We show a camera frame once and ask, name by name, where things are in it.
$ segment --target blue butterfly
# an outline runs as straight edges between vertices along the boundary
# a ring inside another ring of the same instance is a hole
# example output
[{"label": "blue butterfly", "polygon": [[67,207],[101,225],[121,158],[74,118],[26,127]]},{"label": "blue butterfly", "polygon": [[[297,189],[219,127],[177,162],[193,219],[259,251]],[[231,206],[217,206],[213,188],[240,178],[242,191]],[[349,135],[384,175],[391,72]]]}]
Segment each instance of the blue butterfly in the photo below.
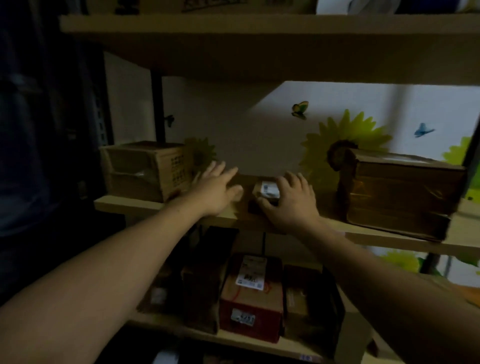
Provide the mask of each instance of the blue butterfly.
[{"label": "blue butterfly", "polygon": [[416,138],[420,138],[421,136],[424,136],[425,134],[428,134],[428,133],[431,133],[431,132],[434,132],[435,129],[430,129],[430,130],[427,130],[427,126],[425,125],[424,122],[422,122],[418,128],[418,130],[415,132],[415,137]]}]

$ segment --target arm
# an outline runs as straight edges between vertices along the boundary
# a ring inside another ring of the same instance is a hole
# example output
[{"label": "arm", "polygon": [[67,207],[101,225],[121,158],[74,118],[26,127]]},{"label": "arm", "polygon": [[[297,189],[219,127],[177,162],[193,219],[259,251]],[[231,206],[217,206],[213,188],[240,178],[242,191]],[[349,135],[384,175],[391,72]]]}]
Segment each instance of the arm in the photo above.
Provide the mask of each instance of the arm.
[{"label": "arm", "polygon": [[331,229],[305,178],[277,180],[280,202],[258,203],[335,276],[373,328],[406,363],[480,363],[480,310],[416,274],[387,264]]},{"label": "arm", "polygon": [[213,162],[155,216],[62,264],[0,308],[0,363],[93,363],[135,309],[182,235],[241,186]]}]

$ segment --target sunflower decal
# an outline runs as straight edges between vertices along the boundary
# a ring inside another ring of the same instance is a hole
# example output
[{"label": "sunflower decal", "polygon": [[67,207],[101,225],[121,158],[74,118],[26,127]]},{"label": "sunflower decal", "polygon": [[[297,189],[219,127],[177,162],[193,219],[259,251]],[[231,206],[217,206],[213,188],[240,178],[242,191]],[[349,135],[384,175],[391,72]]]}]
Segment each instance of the sunflower decal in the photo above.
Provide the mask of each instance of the sunflower decal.
[{"label": "sunflower decal", "polygon": [[392,250],[387,252],[387,254],[380,256],[380,258],[385,262],[412,273],[418,273],[420,270],[420,263],[414,252],[405,250]]},{"label": "sunflower decal", "polygon": [[[461,139],[459,146],[451,146],[448,152],[443,153],[442,157],[444,157],[445,162],[457,165],[462,164],[471,139],[471,137],[464,136]],[[473,176],[466,198],[475,202],[480,202],[480,166],[477,168],[475,176]]]},{"label": "sunflower decal", "polygon": [[307,134],[301,143],[305,153],[300,166],[316,190],[335,190],[338,184],[341,163],[346,148],[387,152],[383,144],[392,140],[384,133],[384,127],[375,128],[372,117],[364,119],[361,112],[350,121],[350,112],[345,110],[340,123],[332,118],[327,124],[319,124],[320,132]]},{"label": "sunflower decal", "polygon": [[209,145],[208,138],[187,138],[184,143],[191,158],[193,176],[204,171],[216,157],[215,146]]}]

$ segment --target printed symbols on box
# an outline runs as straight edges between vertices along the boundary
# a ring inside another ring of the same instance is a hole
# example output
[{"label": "printed symbols on box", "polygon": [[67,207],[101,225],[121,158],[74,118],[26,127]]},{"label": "printed symbols on box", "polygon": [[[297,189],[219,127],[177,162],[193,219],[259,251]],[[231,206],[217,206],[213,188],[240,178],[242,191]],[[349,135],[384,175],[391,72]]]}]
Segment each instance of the printed symbols on box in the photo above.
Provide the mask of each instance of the printed symbols on box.
[{"label": "printed symbols on box", "polygon": [[266,267],[267,258],[251,255],[244,256],[235,283],[239,286],[263,291],[265,287]]},{"label": "printed symbols on box", "polygon": [[240,322],[241,324],[245,324],[248,326],[253,326],[253,324],[255,323],[255,315],[240,311],[237,308],[234,308],[232,310],[232,315],[230,316],[230,318],[233,321],[237,321],[237,322]]}]

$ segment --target butterfly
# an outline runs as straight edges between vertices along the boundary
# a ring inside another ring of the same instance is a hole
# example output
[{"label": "butterfly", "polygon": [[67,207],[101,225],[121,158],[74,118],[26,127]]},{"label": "butterfly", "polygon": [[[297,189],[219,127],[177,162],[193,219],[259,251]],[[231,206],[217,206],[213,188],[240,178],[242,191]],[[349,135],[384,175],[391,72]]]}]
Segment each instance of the butterfly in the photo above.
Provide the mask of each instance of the butterfly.
[{"label": "butterfly", "polygon": [[168,127],[171,128],[173,122],[175,121],[175,118],[173,117],[173,115],[168,115],[164,119],[167,122]]},{"label": "butterfly", "polygon": [[430,130],[427,130],[427,126],[425,125],[424,122],[422,122],[418,128],[418,130],[415,132],[415,137],[416,138],[420,138],[421,136],[424,136],[425,134],[428,134],[428,133],[431,133],[431,132],[434,132],[435,129],[430,129]]},{"label": "butterfly", "polygon": [[292,106],[292,115],[302,120],[307,120],[306,116],[303,114],[305,111],[307,111],[307,108],[308,101],[302,101],[299,104],[295,104]]}]

